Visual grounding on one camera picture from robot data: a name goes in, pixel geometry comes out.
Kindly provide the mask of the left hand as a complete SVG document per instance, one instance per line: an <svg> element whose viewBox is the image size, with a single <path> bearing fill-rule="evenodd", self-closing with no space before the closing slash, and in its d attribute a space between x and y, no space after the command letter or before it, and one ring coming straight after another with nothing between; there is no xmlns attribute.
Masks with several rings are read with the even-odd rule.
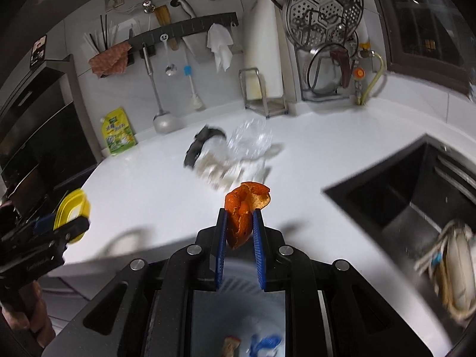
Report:
<svg viewBox="0 0 476 357"><path fill-rule="evenodd" d="M48 316L40 283L32 281L31 284L22 288L22 293L23 298L26 299L26 313L2 301L2 315L13 331L31 331L38 345L44 349L52 342L56 333Z"/></svg>

